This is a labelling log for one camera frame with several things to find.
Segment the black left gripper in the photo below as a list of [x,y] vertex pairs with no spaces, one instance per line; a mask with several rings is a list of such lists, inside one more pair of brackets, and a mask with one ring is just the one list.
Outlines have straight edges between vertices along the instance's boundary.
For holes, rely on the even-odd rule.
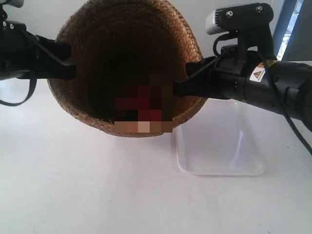
[[[61,62],[39,58],[36,43]],[[27,32],[26,25],[17,21],[0,23],[0,79],[61,79],[76,77],[77,66],[71,64],[69,43],[48,39]]]

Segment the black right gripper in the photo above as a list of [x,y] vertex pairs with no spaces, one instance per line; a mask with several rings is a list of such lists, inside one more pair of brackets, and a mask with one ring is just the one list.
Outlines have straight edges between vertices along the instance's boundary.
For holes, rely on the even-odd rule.
[[186,63],[187,80],[173,82],[173,94],[213,99],[250,99],[247,79],[251,73],[251,51],[240,58],[238,46],[223,46],[218,57]]

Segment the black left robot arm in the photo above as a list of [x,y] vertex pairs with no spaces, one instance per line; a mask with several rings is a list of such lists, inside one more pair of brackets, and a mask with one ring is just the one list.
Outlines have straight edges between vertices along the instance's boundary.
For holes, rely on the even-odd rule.
[[33,35],[24,23],[8,20],[0,5],[0,79],[60,79],[76,77],[77,67],[68,61],[69,43]]

